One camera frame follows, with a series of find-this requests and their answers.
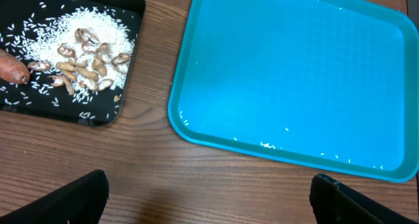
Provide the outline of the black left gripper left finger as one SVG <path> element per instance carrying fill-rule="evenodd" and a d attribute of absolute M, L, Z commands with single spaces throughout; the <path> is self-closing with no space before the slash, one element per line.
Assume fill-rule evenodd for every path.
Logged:
<path fill-rule="evenodd" d="M 94 170 L 11 213 L 1 224 L 98 223 L 109 199 L 109 182 Z"/>

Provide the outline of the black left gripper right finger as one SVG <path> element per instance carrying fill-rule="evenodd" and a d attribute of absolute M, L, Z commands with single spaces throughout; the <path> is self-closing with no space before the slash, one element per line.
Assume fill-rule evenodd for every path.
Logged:
<path fill-rule="evenodd" d="M 418 224 L 325 174 L 313 177 L 309 200 L 317 224 Z"/>

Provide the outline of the orange carrot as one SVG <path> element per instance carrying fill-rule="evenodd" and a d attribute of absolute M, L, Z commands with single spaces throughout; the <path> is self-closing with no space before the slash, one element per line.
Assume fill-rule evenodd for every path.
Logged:
<path fill-rule="evenodd" d="M 24 84 L 29 81 L 30 73 L 24 63 L 3 49 L 1 49 L 0 57 L 2 80 L 14 84 Z"/>

